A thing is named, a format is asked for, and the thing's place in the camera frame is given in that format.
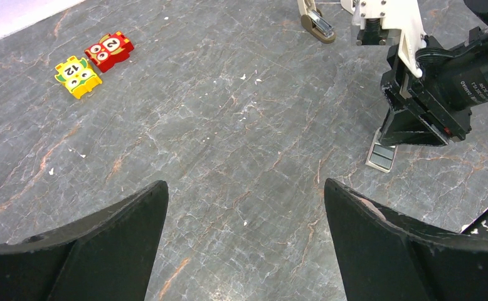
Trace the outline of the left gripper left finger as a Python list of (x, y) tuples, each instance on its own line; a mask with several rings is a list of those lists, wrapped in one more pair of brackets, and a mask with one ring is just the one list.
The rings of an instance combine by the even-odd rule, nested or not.
[(169, 191), (156, 181), (62, 227), (0, 244), (0, 300), (144, 300)]

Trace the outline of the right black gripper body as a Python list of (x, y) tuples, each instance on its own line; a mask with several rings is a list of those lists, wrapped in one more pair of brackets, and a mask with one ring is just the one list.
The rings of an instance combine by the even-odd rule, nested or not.
[(488, 30), (470, 30), (466, 42), (449, 50), (433, 36), (425, 40), (427, 47), (418, 54), (422, 77), (411, 74), (398, 56), (398, 46), (392, 46), (387, 54), (391, 69), (383, 74), (381, 89), (390, 107), (419, 115), (449, 113), (444, 131), (449, 142), (460, 142), (471, 131), (472, 107), (488, 103)]

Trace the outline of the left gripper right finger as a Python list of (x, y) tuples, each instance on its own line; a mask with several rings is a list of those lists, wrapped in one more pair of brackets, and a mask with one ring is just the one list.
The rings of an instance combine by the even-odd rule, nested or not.
[(328, 179), (324, 205), (348, 300), (488, 300), (488, 240), (402, 214)]

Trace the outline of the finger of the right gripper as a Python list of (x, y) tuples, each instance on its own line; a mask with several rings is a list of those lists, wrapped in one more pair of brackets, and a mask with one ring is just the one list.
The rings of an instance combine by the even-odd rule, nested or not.
[(378, 142), (383, 146), (445, 146), (449, 135), (444, 127), (449, 123), (450, 114), (445, 111), (419, 115), (404, 107), (391, 106), (379, 130)]

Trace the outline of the grey staple tray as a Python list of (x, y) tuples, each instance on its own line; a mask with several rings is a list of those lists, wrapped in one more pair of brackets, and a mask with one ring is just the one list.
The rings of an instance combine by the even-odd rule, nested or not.
[(380, 144), (378, 141), (380, 135), (381, 128), (378, 128), (374, 134), (365, 164), (381, 172), (389, 173), (392, 170), (395, 161), (397, 146), (385, 146)]

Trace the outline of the brown white stapler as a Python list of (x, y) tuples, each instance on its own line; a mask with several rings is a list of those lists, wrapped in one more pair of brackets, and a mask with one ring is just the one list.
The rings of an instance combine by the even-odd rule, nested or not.
[(314, 0), (298, 0), (302, 27), (324, 44), (336, 39), (333, 27), (323, 18)]

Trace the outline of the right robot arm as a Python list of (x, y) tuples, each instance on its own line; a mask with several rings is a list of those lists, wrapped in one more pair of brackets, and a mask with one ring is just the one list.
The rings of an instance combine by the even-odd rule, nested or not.
[[(465, 5), (488, 25), (488, 1)], [(464, 43), (446, 50), (433, 36), (415, 52), (423, 75), (416, 78), (400, 60), (399, 46), (388, 51), (390, 71), (381, 89), (390, 105), (380, 128), (384, 146), (445, 146), (465, 140), (471, 108), (488, 102), (488, 30), (470, 30)]]

